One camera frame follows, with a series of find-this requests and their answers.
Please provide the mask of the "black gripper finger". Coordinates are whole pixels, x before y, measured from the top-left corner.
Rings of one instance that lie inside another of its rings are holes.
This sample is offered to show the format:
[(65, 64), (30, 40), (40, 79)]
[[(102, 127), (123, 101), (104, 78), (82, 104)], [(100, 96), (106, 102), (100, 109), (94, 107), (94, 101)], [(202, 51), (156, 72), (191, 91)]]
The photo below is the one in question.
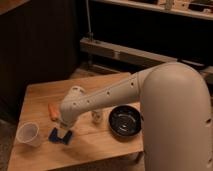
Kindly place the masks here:
[(52, 136), (52, 139), (53, 139), (53, 140), (58, 140), (58, 139), (59, 139), (59, 136), (58, 136), (58, 129), (57, 129), (57, 128), (54, 128), (54, 129), (52, 130), (51, 136)]
[(72, 131), (68, 131), (63, 138), (64, 143), (69, 143), (71, 137), (72, 137)]

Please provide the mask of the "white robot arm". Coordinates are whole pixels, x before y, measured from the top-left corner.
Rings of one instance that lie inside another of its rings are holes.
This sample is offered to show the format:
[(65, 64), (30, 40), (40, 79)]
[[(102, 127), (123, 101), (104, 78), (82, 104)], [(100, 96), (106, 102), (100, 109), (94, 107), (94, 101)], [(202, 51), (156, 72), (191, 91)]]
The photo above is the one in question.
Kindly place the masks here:
[(146, 171), (213, 171), (213, 119), (205, 80), (168, 62), (88, 94), (70, 90), (56, 122), (64, 130), (88, 111), (138, 102), (144, 118)]

